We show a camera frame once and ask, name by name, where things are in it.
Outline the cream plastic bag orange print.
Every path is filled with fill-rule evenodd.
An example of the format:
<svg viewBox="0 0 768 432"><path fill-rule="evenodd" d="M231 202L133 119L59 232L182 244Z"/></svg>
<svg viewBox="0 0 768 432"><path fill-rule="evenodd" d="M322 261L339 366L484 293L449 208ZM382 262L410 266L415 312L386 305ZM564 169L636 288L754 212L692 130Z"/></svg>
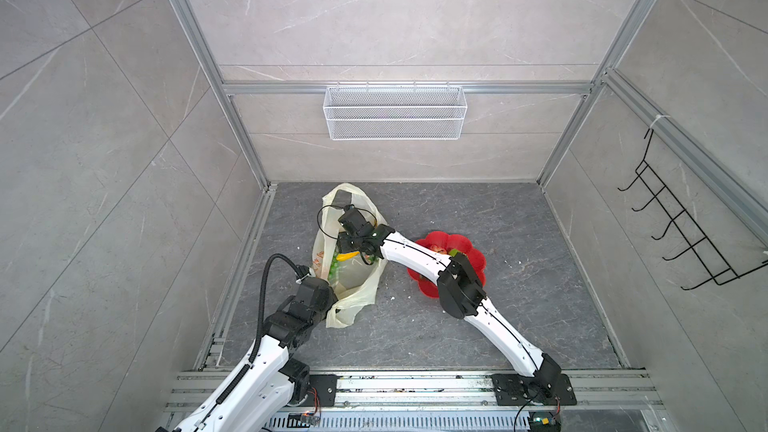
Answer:
<svg viewBox="0 0 768 432"><path fill-rule="evenodd" d="M312 248L312 270L314 275L328 281L328 271L334 254L338 254L337 235L342 230L338 222L343 207L354 205L372 213L379 223L386 220L368 195L359 187L342 183L334 187L322 199L318 212L318 232ZM338 301L327 313L328 328L346 328L351 326L358 313L376 301L379 283L387 261L376 256L356 256L344 262L338 262L338 276L329 282Z"/></svg>

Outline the red flower-shaped plastic bowl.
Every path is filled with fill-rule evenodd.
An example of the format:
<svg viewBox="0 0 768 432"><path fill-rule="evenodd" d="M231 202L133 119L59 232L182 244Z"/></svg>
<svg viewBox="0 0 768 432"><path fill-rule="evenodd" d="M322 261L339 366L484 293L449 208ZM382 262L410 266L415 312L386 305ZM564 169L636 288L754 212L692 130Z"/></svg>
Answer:
<svg viewBox="0 0 768 432"><path fill-rule="evenodd" d="M473 246L469 238L460 234L448 234L443 231L433 231L427 234L425 238L417 240L416 243L428 249L430 245L434 244L445 248L448 252L451 249L459 250L461 252L460 254L466 256L469 260L481 285L486 285L486 258L482 252ZM417 282L420 291L425 296L433 299L439 298L438 288L434 283L410 268L407 269L407 272L408 275Z"/></svg>

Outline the yellow fake banana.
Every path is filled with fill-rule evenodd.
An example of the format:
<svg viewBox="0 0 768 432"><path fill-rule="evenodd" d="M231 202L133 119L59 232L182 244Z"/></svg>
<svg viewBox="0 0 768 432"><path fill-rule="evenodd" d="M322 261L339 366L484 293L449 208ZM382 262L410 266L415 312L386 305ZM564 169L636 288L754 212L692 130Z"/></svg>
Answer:
<svg viewBox="0 0 768 432"><path fill-rule="evenodd" d="M352 258L354 258L356 256L359 256L359 255L360 255L359 251L346 252L346 253L338 253L335 256L335 260L338 261L338 262L344 262L344 261L350 260L350 259L352 259Z"/></svg>

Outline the green fake grape bunch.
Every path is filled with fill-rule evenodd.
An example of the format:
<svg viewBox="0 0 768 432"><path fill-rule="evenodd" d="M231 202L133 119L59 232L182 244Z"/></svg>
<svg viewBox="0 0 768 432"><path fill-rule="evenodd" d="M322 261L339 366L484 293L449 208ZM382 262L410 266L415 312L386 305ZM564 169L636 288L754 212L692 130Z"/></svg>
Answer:
<svg viewBox="0 0 768 432"><path fill-rule="evenodd" d="M334 254L331 260L331 264L329 266L328 281L329 282L336 281L337 276L338 276L338 260L337 260L337 254Z"/></svg>

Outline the red fake apple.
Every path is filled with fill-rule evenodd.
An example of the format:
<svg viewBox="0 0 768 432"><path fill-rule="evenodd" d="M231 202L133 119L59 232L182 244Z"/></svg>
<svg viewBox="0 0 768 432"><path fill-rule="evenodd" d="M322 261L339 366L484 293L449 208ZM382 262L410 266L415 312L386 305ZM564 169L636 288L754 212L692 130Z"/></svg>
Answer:
<svg viewBox="0 0 768 432"><path fill-rule="evenodd" d="M433 245L430 245L430 246L429 246L429 249L430 249L432 252L435 252L435 253L438 253L438 254L442 254L442 255L449 255L449 252L448 252L448 251L447 251L445 248L443 248L443 247L440 247L440 246L438 246L438 245L434 245L434 244L433 244Z"/></svg>

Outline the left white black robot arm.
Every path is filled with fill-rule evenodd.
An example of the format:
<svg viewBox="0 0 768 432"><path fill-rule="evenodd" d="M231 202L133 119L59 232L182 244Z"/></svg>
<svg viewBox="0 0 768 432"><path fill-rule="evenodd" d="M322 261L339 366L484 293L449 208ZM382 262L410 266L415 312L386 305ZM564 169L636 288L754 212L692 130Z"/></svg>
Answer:
<svg viewBox="0 0 768 432"><path fill-rule="evenodd" d="M269 315L247 354L177 431L259 431L282 407L302 403L309 367L295 351L336 302L330 284L307 277L297 293Z"/></svg>

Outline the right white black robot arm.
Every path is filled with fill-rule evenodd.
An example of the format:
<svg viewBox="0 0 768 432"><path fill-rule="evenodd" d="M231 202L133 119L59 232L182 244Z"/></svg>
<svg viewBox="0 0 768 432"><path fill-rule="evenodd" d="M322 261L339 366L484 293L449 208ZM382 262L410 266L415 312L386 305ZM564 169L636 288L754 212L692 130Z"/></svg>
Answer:
<svg viewBox="0 0 768 432"><path fill-rule="evenodd" d="M468 322L494 344L531 389L530 397L543 400L555 395L562 368L503 317L465 255L440 254L421 246L386 224L372 223L373 215L354 205L342 210L337 241L343 252L399 263L427 279L436 286L443 311Z"/></svg>

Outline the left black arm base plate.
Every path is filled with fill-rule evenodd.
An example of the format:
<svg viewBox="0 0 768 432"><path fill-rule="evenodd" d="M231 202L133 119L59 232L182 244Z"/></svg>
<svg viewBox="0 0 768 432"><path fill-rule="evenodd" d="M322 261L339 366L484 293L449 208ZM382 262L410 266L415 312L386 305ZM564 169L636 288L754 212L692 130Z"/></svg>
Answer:
<svg viewBox="0 0 768 432"><path fill-rule="evenodd" d="M310 374L307 378L299 379L295 384L291 404L301 407L321 408L333 407L336 401L338 381L335 374Z"/></svg>

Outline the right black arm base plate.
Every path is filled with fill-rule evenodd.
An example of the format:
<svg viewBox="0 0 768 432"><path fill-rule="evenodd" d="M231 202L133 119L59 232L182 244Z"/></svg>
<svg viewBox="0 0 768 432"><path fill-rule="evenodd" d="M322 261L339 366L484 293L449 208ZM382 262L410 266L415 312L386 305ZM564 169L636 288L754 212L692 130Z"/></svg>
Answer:
<svg viewBox="0 0 768 432"><path fill-rule="evenodd" d="M528 402L544 406L575 406L578 403L566 374L560 374L549 385L518 374L492 374L490 378L499 406L522 406Z"/></svg>

